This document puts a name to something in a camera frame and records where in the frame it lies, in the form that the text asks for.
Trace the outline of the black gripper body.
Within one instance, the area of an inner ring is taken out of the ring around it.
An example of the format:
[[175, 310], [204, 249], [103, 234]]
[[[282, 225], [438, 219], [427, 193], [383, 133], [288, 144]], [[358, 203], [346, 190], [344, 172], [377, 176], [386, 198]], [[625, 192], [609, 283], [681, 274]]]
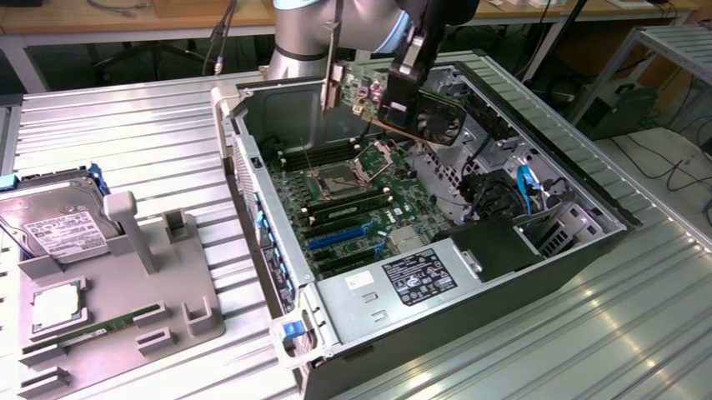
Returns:
[[478, 0], [397, 0], [417, 28], [457, 26], [475, 14]]

